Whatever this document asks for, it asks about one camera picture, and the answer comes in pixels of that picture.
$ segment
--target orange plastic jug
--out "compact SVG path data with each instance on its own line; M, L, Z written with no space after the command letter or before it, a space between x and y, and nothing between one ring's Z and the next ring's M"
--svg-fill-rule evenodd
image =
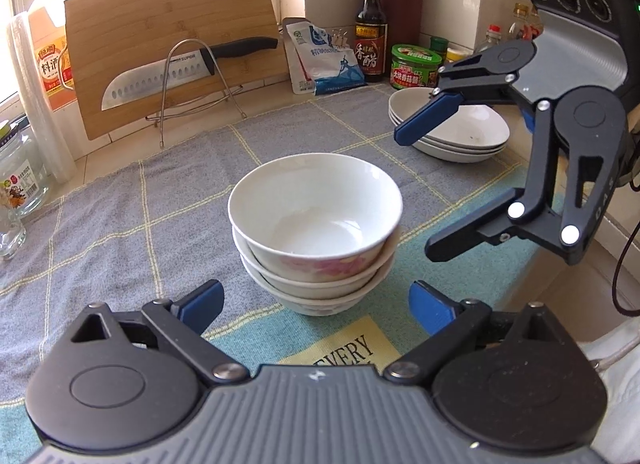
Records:
M76 91L60 84L58 68L62 64L62 78L73 86L69 54L60 52L66 46L65 6L62 0L34 0L28 11L31 39L36 63L44 90L52 110L76 100Z

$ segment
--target cutting board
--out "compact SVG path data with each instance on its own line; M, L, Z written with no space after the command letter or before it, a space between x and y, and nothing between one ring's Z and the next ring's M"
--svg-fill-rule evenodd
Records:
M66 0L65 13L76 95L90 140L160 109L162 95L156 94L102 111L102 95L118 74L166 59L187 38L211 46L251 36L279 37L271 0ZM176 53L198 48L189 43ZM282 43L218 64L229 86L288 71ZM166 104L222 89L219 75L208 76L172 88Z

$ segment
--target kitchen knife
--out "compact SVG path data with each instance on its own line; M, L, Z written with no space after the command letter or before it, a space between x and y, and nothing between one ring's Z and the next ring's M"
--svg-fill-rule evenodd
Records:
M276 38L258 36L214 45L211 47L211 51L218 60L220 58L239 58L253 54L258 50L277 47L278 40ZM102 109L108 110L132 100L162 92L165 61L162 59L155 63L138 66L116 76L104 91ZM169 90L196 79L212 76L215 73L213 61L206 48L186 52L171 59L166 88Z

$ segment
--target knife handle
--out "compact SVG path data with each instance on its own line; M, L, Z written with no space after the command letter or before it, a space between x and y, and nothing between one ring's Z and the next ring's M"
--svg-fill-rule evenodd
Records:
M257 36L253 38L238 39L236 41L229 41L229 43L223 43L220 45L213 45L211 51L216 59L220 58L239 58L253 54L258 50L268 50L278 48L278 40L276 38L270 38L266 36ZM209 55L209 51L206 48L201 48L202 60L209 70L209 74L213 75L216 72L213 60Z

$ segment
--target dark glass bottle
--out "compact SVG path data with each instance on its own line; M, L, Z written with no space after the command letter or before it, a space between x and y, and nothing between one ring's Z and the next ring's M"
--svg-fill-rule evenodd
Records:
M354 51L366 81L381 81L385 74L386 16L380 0L364 0L356 17Z

